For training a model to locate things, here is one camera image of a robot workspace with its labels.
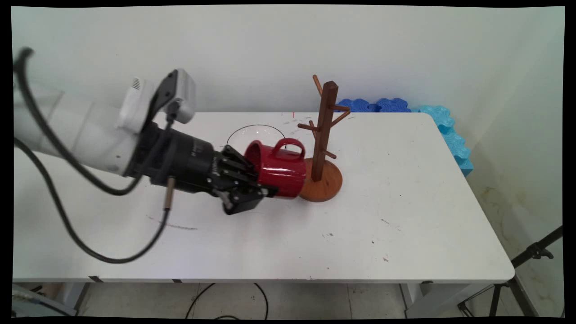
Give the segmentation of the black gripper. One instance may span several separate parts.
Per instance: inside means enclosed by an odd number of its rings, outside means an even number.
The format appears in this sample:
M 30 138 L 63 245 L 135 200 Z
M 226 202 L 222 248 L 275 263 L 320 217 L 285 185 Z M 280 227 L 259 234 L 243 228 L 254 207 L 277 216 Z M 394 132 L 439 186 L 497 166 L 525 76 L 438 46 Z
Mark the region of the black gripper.
M 157 123 L 149 123 L 140 133 L 136 150 L 125 175 L 134 177 L 140 172 L 148 154 L 164 134 Z M 219 173 L 223 168 L 233 173 Z M 224 212 L 234 215 L 251 211 L 264 198 L 273 198 L 278 187 L 258 182 L 258 172 L 253 162 L 230 145 L 222 154 L 212 144 L 199 138 L 171 129 L 160 151 L 151 164 L 144 169 L 144 176 L 156 186 L 165 186 L 169 177 L 175 178 L 175 189 L 188 193 L 208 193 L 220 198 Z

